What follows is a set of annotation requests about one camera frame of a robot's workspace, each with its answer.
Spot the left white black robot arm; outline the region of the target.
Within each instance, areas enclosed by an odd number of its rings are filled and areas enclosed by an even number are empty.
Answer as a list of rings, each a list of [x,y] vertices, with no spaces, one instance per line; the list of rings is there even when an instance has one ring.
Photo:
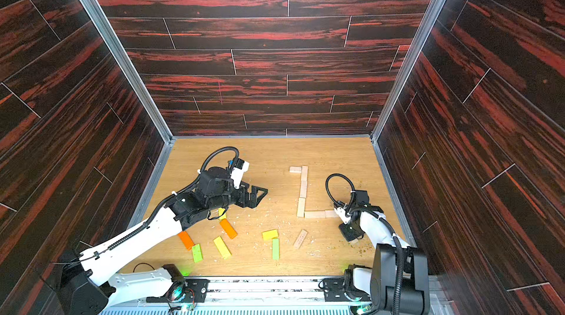
[[[256,208],[268,189],[243,181],[249,163],[235,147],[212,152],[193,182],[161,200],[147,219],[81,253],[65,252],[55,289],[63,313],[100,314],[111,306],[143,298],[180,303],[189,290],[185,276],[173,264],[148,272],[122,273],[122,267],[213,211],[231,205]]]

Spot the short natural wood block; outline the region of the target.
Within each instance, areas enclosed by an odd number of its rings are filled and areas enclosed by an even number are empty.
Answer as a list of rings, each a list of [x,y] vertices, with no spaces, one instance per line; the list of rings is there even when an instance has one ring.
[[[302,167],[301,166],[291,166],[289,168],[289,172],[293,173],[293,174],[301,174],[302,173]]]

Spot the natural wood block body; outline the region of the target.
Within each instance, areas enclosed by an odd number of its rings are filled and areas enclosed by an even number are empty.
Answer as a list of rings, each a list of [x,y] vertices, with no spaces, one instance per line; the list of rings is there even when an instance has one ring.
[[[305,198],[299,198],[297,203],[297,217],[303,218],[305,216]]]

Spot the short yellow block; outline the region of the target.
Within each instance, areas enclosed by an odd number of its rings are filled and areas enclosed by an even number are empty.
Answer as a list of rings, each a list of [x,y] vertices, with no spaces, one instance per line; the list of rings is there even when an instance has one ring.
[[[262,232],[262,238],[263,241],[269,241],[275,238],[279,238],[279,233],[278,230],[274,229],[274,230],[270,230],[270,231],[264,231]]]

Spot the natural wood block diagonal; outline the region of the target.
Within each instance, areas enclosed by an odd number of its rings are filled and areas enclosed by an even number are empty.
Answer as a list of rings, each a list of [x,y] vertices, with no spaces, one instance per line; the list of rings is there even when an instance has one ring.
[[[306,219],[325,219],[326,213],[323,210],[313,210],[304,212]]]

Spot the natural wood block printed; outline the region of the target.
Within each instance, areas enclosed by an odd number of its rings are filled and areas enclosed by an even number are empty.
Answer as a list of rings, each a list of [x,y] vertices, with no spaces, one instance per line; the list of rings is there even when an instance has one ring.
[[[308,232],[306,230],[301,230],[299,232],[299,235],[297,236],[293,246],[295,249],[300,249],[300,247],[303,245],[304,240],[306,239],[308,235]]]

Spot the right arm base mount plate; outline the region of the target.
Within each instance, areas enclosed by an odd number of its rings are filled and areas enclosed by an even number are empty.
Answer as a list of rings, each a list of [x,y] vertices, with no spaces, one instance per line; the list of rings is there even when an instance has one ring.
[[[352,281],[345,281],[345,277],[323,278],[318,287],[322,290],[326,303],[361,302],[371,301],[370,296],[354,287]]]

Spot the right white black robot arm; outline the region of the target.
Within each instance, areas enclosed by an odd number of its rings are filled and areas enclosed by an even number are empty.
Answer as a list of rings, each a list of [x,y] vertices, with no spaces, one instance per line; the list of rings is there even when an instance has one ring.
[[[330,192],[330,180],[341,178],[350,186],[350,201],[337,200]],[[424,251],[403,240],[378,206],[369,203],[366,191],[357,189],[351,179],[334,173],[327,177],[325,189],[341,219],[339,229],[346,241],[367,236],[375,248],[373,266],[350,265],[340,286],[330,279],[322,284],[328,297],[343,295],[351,302],[367,302],[350,307],[351,314],[428,314],[431,296],[428,258]]]

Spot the natural wood block neck top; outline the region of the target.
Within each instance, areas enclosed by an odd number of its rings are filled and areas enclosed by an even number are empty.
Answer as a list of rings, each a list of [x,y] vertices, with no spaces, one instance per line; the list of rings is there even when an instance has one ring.
[[[307,180],[308,180],[308,167],[302,166],[302,168],[301,168],[301,181],[307,181]]]

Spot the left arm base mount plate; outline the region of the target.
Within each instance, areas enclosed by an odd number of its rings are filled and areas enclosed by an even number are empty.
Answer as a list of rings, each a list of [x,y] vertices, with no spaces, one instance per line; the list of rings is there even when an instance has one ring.
[[[186,278],[175,281],[172,287],[161,297],[147,297],[147,303],[197,304],[204,303],[210,281],[205,278]]]

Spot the natural wood block neck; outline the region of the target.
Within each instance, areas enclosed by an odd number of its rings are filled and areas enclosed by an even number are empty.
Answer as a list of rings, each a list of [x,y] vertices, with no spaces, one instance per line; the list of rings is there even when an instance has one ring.
[[[308,180],[308,167],[302,166],[302,168],[301,168],[301,181],[307,181],[307,180]]]
[[[301,181],[300,186],[300,198],[305,199],[307,197],[308,182],[306,180]]]

